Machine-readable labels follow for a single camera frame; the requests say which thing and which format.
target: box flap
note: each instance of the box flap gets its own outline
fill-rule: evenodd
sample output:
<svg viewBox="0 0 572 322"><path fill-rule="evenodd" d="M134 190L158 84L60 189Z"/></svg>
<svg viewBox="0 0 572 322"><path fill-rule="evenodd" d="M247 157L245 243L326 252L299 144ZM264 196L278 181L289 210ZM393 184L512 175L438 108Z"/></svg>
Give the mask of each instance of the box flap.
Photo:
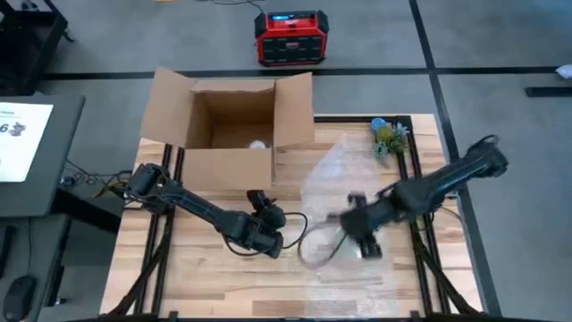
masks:
<svg viewBox="0 0 572 322"><path fill-rule="evenodd" d="M274 145L313 141L312 73L277 80L274 100Z"/></svg>
<svg viewBox="0 0 572 322"><path fill-rule="evenodd" d="M190 89L196 82L158 68L141 124L141 137L186 147L194 96Z"/></svg>
<svg viewBox="0 0 572 322"><path fill-rule="evenodd" d="M199 80L192 90L195 93L272 91L274 80Z"/></svg>
<svg viewBox="0 0 572 322"><path fill-rule="evenodd" d="M190 190L259 190L272 186L270 148L185 151L182 182Z"/></svg>

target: blue object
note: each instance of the blue object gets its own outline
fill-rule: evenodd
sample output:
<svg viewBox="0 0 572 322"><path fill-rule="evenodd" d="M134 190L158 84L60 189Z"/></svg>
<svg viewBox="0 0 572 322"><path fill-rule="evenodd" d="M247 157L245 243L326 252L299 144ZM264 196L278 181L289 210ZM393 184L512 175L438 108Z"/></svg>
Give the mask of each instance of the blue object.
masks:
<svg viewBox="0 0 572 322"><path fill-rule="evenodd" d="M387 122L385 122L385 120L381 117L376 117L372 120L372 131L374 133L377 133L377 131L379 130L379 128L385 126L385 124L387 124Z"/></svg>

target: open cardboard box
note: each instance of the open cardboard box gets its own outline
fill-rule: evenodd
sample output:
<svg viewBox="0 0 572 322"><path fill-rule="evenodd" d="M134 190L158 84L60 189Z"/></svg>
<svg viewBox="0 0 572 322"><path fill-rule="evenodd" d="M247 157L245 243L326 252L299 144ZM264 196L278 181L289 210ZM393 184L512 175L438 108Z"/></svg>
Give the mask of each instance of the open cardboard box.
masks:
<svg viewBox="0 0 572 322"><path fill-rule="evenodd" d="M188 189L270 188L274 149L314 140L312 74L193 80L159 68L141 136L186 149ZM248 148L254 140L270 148Z"/></svg>

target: black desk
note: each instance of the black desk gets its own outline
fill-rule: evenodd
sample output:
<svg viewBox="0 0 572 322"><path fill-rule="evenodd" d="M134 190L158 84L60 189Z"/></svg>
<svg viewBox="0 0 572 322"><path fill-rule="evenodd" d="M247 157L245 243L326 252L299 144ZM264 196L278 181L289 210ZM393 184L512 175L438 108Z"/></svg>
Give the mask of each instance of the black desk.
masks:
<svg viewBox="0 0 572 322"><path fill-rule="evenodd" d="M37 278L38 285L26 320L36 321L42 307L54 305L63 273L61 259L71 220L77 219L116 233L121 219L58 188L85 103L84 97L2 97L0 101L54 106L26 181L0 182L0 225L17 227L4 277L0 279L0 309L12 280L27 274L30 223L30 273Z"/></svg>

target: computer mouse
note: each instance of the computer mouse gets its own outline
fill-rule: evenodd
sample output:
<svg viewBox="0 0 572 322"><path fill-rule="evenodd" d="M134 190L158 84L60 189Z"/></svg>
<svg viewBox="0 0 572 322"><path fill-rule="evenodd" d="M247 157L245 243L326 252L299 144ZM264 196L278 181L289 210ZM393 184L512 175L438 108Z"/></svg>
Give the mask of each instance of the computer mouse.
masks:
<svg viewBox="0 0 572 322"><path fill-rule="evenodd" d="M24 275L10 284L4 297L4 318L8 322L22 321L28 316L32 297L36 289L36 278Z"/></svg>

